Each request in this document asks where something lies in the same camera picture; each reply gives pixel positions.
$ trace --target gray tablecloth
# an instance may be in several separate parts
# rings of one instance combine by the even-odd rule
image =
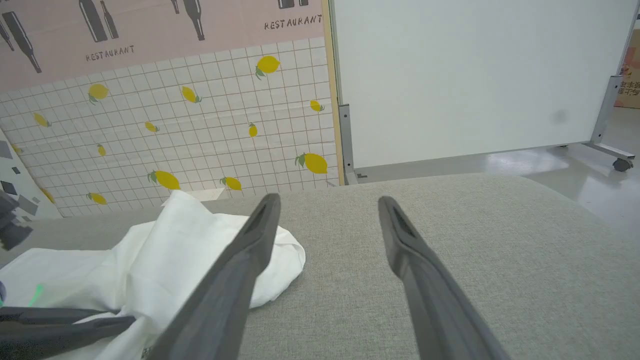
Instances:
[[[514,359],[639,359],[640,241],[520,177],[481,174],[282,194],[280,225],[307,264],[253,310],[242,359],[415,359],[377,199],[393,196]],[[249,215],[259,198],[205,203]],[[30,247],[109,249],[160,209],[34,222]],[[180,239],[175,240],[180,246]]]

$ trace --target gray floor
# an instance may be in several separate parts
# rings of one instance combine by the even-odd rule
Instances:
[[[616,108],[603,142],[640,156],[640,110]],[[640,238],[640,162],[636,168],[617,172],[611,166],[614,160],[586,146],[569,145],[358,168],[356,172],[367,176],[359,183],[472,172],[520,175]]]

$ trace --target pink backdrop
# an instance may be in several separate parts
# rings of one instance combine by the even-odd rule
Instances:
[[[324,19],[319,17],[320,0],[309,0],[307,6],[294,2],[292,8],[279,9],[278,0],[200,0],[205,40],[199,41],[183,0],[177,0],[179,14],[170,0],[105,0],[119,38],[101,42],[93,41],[78,0],[2,2],[0,13],[17,14],[42,72],[36,73],[0,18],[15,48],[11,51],[0,38],[0,92],[176,57],[321,37]],[[100,1],[93,3],[109,36]],[[287,26],[289,19],[304,22],[307,17],[314,17],[315,22]],[[275,21],[285,26],[271,29]],[[130,45],[133,53],[86,61],[92,53]]]

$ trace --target white garment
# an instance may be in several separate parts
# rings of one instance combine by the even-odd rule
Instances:
[[[0,269],[5,305],[27,306],[42,284],[34,307],[121,309],[116,316],[136,317],[128,330],[55,358],[139,359],[247,218],[212,214],[192,196],[175,190],[155,222],[132,226],[111,250],[31,249],[20,255]],[[256,280],[250,307],[275,300],[302,272],[305,261],[302,246],[278,227],[271,261]]]

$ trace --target wine bottle illustration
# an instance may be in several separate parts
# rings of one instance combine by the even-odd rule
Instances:
[[[113,18],[107,10],[107,6],[104,4],[104,1],[100,1],[100,5],[102,5],[102,11],[104,12],[104,23],[107,24],[109,35],[111,35],[111,38],[118,38],[118,30],[116,29],[116,24],[113,22]]]
[[[295,4],[295,0],[278,0],[278,7],[281,9],[292,8]]]
[[[180,9],[178,9],[178,0],[171,0],[171,4],[173,4],[173,9],[175,13],[180,13]]]
[[[0,36],[2,36],[6,44],[9,45],[11,51],[15,51],[15,49],[13,48],[13,44],[11,44],[11,39],[9,39],[9,34],[4,29],[4,26],[2,26],[2,22],[0,22]]]
[[[22,50],[22,52],[29,58],[29,61],[31,61],[31,64],[33,65],[33,68],[36,69],[36,72],[41,73],[42,70],[40,69],[38,60],[36,60],[36,57],[33,55],[33,46],[31,45],[31,42],[27,37],[27,32],[24,31],[24,28],[22,27],[18,16],[15,14],[15,12],[6,12],[2,14],[2,17],[6,22],[7,28],[9,28],[9,31],[11,31],[15,43],[18,44],[20,50]]]
[[[202,14],[200,0],[184,0],[184,9],[187,11],[187,15],[189,15],[191,21],[193,21],[193,26],[196,28],[196,33],[198,34],[198,40],[204,40],[202,21],[200,21],[200,16]]]
[[[104,32],[102,27],[102,21],[98,10],[95,8],[92,0],[79,0],[80,10],[86,25],[89,27],[89,32],[93,37],[94,42],[100,42],[107,40],[107,33]]]

